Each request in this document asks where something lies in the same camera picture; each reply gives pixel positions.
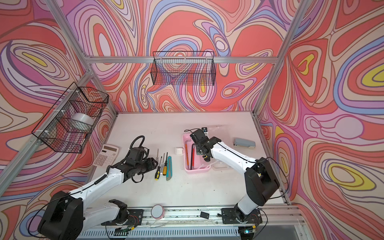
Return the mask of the orange hex key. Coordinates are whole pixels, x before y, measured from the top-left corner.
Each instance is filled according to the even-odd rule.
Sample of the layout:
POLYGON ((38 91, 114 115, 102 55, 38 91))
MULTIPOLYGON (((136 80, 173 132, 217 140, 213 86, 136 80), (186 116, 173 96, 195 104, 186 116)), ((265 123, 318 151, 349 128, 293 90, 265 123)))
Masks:
POLYGON ((190 163, 189 163, 189 154, 188 154, 188 143, 190 141, 186 141, 185 142, 185 155, 186 155, 186 163, 187 163, 187 169, 189 169, 190 167, 190 163))

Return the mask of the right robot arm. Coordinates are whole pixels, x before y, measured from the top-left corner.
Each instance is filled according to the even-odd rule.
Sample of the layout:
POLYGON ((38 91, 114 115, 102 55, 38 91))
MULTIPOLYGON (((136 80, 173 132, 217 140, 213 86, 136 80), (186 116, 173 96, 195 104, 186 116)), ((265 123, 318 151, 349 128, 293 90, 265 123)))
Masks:
POLYGON ((202 155, 205 161, 221 161, 244 175, 246 194, 233 208, 239 221, 244 222, 253 210, 264 206, 280 188, 278 177, 267 158, 248 157, 217 137, 209 138, 202 129, 189 132, 198 154, 202 155))

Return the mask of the teal utility knife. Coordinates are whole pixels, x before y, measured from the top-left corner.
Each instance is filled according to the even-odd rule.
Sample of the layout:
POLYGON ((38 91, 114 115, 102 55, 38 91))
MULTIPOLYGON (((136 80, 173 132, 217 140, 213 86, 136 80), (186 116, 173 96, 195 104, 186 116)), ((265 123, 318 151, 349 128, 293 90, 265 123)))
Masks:
POLYGON ((172 157, 168 156, 168 168, 167 168, 167 174, 166 174, 166 180, 169 181, 172 176, 173 176, 173 162, 172 162, 172 157))

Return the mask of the white calculator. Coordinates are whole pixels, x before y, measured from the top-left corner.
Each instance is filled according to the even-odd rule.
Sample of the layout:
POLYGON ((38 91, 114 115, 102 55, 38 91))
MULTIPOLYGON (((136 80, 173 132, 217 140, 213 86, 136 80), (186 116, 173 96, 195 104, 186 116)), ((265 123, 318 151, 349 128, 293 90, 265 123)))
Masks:
POLYGON ((93 161, 93 166, 106 168, 112 165, 119 153, 119 148, 113 145, 104 144, 99 154, 93 161))

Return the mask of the small black block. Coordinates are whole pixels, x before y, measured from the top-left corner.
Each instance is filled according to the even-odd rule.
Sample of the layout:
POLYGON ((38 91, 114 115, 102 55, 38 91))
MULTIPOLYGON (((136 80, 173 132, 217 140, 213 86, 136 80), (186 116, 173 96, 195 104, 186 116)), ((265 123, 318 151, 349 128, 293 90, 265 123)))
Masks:
POLYGON ((201 212, 201 213, 200 213, 200 217, 203 218, 203 219, 208 220, 209 217, 210 217, 210 214, 208 214, 208 213, 206 213, 206 212, 201 212))

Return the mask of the white box latch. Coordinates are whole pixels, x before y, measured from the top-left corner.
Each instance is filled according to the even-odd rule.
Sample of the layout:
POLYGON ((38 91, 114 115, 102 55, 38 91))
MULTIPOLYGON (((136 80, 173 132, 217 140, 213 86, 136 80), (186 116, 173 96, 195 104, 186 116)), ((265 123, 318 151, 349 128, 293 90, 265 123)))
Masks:
POLYGON ((184 154, 184 148, 179 148, 179 147, 175 148, 175 154, 178 156, 183 155, 184 154))

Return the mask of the pink tape roll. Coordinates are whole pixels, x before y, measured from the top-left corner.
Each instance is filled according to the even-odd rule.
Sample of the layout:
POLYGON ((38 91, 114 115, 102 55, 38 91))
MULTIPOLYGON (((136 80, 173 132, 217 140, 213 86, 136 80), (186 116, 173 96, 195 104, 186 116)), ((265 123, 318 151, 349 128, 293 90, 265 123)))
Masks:
POLYGON ((151 209, 151 216, 155 220, 161 220, 165 216, 165 209, 161 205, 155 205, 151 209))

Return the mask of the yellow black screwdriver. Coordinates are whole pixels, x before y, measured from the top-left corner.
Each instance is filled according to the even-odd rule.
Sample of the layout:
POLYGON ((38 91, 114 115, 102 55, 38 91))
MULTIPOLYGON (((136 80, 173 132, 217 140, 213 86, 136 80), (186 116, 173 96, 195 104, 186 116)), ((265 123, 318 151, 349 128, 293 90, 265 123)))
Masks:
POLYGON ((163 157, 160 158, 160 161, 159 161, 158 166, 157 166, 157 170, 156 170, 156 174, 155 174, 155 180, 156 180, 156 181, 157 181, 157 180, 159 179, 159 177, 160 177, 162 159, 163 159, 163 157))

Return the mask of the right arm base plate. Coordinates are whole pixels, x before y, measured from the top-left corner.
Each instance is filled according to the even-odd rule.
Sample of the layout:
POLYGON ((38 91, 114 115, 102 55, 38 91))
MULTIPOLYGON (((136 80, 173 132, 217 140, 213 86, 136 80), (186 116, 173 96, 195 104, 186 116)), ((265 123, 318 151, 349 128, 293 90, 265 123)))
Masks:
POLYGON ((237 208, 222 208, 218 216, 222 218, 223 224, 252 224, 258 226, 263 223, 259 209, 254 209, 251 213, 245 215, 237 208))

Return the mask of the grey stapler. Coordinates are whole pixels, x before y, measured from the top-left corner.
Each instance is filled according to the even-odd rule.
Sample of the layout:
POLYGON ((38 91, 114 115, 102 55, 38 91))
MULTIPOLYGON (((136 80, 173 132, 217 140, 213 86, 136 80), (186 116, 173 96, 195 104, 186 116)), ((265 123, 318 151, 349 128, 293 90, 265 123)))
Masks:
POLYGON ((253 149, 256 147, 256 142, 241 138, 234 138, 233 145, 238 148, 253 149))

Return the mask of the silver duct tape roll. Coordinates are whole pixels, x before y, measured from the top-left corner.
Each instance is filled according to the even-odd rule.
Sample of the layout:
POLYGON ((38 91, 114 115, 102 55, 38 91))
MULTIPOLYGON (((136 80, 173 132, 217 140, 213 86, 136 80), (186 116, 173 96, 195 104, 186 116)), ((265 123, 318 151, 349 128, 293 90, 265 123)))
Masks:
POLYGON ((95 120, 83 113, 75 113, 70 120, 70 126, 81 133, 88 133, 95 120))

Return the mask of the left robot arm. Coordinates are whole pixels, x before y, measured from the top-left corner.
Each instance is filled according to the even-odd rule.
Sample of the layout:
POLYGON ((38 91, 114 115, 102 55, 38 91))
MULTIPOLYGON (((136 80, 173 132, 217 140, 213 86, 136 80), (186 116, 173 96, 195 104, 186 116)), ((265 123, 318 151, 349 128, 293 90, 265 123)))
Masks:
POLYGON ((122 201, 112 199, 97 208, 90 205, 111 189, 157 167, 159 163, 149 157, 149 149, 130 148, 123 160, 108 166, 96 180, 68 193, 56 193, 46 206, 38 233, 50 240, 75 240, 83 231, 106 222, 124 225, 130 213, 122 201))

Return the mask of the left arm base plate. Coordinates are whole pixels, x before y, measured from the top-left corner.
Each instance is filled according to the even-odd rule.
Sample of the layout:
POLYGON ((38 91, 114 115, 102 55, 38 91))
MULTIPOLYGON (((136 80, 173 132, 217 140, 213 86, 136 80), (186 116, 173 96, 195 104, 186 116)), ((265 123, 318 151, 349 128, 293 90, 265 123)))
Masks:
POLYGON ((143 209, 128 209, 128 213, 123 217, 123 221, 113 220, 101 223, 102 226, 128 226, 137 227, 142 224, 144 210, 143 209))

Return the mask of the orange handle screwdriver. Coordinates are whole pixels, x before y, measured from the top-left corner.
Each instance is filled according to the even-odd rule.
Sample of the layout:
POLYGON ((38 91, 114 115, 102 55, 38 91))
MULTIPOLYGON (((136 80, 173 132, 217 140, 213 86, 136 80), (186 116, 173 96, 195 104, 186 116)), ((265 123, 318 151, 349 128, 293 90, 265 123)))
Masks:
POLYGON ((163 166, 163 176, 166 176, 167 175, 167 171, 168 171, 168 153, 166 153, 166 157, 165 157, 165 160, 164 160, 164 166, 163 166))

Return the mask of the pink plastic tool box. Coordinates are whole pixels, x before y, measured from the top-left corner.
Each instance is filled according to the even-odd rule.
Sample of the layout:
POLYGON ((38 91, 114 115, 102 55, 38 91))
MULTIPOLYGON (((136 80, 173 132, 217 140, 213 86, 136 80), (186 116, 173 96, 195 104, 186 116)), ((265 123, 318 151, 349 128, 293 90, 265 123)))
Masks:
POLYGON ((211 159, 210 162, 205 162, 202 156, 197 155, 195 144, 192 141, 189 134, 183 134, 182 140, 183 140, 182 146, 184 148, 184 169, 186 173, 199 174, 199 173, 208 172, 211 169, 212 164, 215 163, 215 161, 211 159), (190 163, 189 169, 187 169, 186 155, 185 155, 186 141, 190 141, 188 143, 188 154, 189 154, 189 163, 190 163))

